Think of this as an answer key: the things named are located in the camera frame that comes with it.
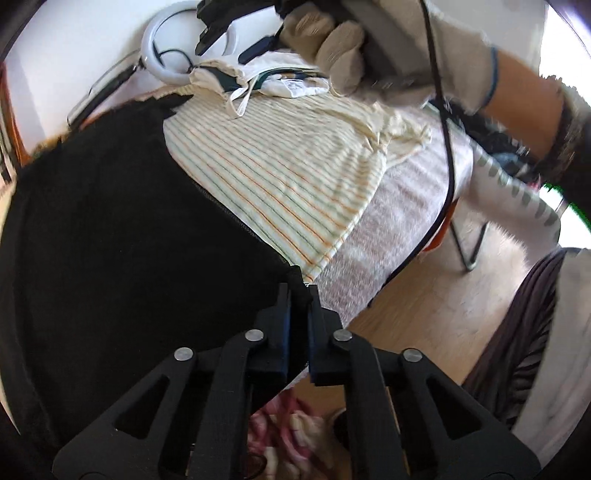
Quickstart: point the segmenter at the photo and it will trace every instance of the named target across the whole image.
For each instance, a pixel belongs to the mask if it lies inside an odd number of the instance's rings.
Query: black wire
[[[156,60],[158,60],[160,65],[162,65],[165,68],[166,68],[166,65],[162,61],[162,55],[165,55],[167,53],[172,53],[172,52],[180,53],[183,57],[185,57],[185,60],[187,60],[187,63],[189,64],[189,68],[187,69],[187,73],[191,73],[191,71],[193,71],[193,69],[195,68],[195,64],[191,61],[191,57],[189,57],[189,55],[187,55],[186,52],[184,52],[183,50],[180,50],[179,48],[169,48],[168,50],[158,51],[158,47],[156,46],[156,42],[153,42],[152,49],[154,50],[154,55],[156,56]]]
[[[453,198],[456,193],[456,169],[453,162],[452,141],[450,139],[449,128],[447,120],[450,118],[446,110],[445,98],[443,97],[443,86],[441,84],[441,74],[439,66],[437,65],[437,53],[435,50],[435,40],[433,38],[433,29],[431,27],[431,17],[429,16],[429,9],[424,0],[419,0],[423,9],[423,16],[425,18],[425,28],[427,30],[427,47],[429,50],[429,61],[431,63],[431,73],[433,74],[433,82],[435,84],[435,101],[436,107],[439,110],[439,117],[441,119],[441,129],[443,130],[443,141],[445,143],[445,150],[447,155],[447,169],[449,172],[449,183],[447,188],[447,196],[441,207],[441,211],[431,228],[427,231],[423,239],[414,248],[412,253],[398,266],[396,270],[388,277],[382,288],[390,283],[398,274],[404,270],[407,265],[425,248],[429,240],[437,233],[437,230],[442,226],[447,213],[452,206]]]

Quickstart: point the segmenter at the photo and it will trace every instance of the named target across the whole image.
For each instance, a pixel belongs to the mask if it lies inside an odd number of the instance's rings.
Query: metal chair leg
[[[464,264],[466,272],[471,272],[476,268],[476,264],[478,263],[478,255],[480,254],[480,249],[482,247],[482,242],[484,241],[486,231],[488,230],[488,225],[489,222],[486,222],[484,225],[482,225],[482,227],[480,227],[480,234],[478,235],[478,240],[476,241],[476,245],[474,246],[472,254],[468,258],[462,245],[462,241],[460,240],[460,236],[457,233],[456,224],[453,220],[450,222],[450,229],[452,231],[453,240],[456,244],[457,251],[460,254],[460,258],[462,259],[462,263]]]

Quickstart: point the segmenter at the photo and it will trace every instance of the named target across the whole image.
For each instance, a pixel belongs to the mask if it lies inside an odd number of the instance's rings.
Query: cream striped fabric
[[[313,281],[343,244],[388,167],[430,140],[391,108],[330,94],[255,95],[230,119],[225,100],[194,93],[164,123],[187,174]]]

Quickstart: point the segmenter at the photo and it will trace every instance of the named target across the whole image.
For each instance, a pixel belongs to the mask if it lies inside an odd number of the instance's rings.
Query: black cloth
[[[249,329],[279,283],[307,302],[298,268],[169,155],[163,120],[188,98],[107,113],[19,177],[0,243],[0,372],[46,458],[178,347]]]
[[[514,426],[541,365],[556,309],[558,274],[568,252],[557,250],[531,269],[462,385],[507,428]]]

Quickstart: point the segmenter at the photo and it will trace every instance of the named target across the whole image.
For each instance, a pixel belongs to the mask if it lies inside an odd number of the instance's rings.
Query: white wall
[[[176,0],[47,0],[7,57],[12,103],[25,147],[30,150],[44,138],[63,132],[72,107],[108,68],[139,48],[149,20],[173,3]],[[244,50],[274,33],[280,23],[273,11],[262,11],[237,24],[239,48]],[[158,33],[158,47],[182,47],[191,53],[199,33],[195,25],[194,14],[171,19]],[[159,85],[141,72],[110,104]]]
[[[432,0],[444,13],[482,30],[494,45],[537,70],[544,35],[545,0]]]
[[[537,66],[545,18],[544,0],[434,0],[450,16],[484,30],[491,41]],[[66,116],[91,85],[124,55],[139,47],[150,18],[175,0],[47,0],[7,58],[9,88],[25,147],[66,129]],[[173,22],[182,22],[176,28]],[[189,15],[163,27],[159,47],[196,44],[186,30]],[[237,22],[242,50],[278,27],[274,12]],[[157,87],[147,72],[134,76],[107,106]]]

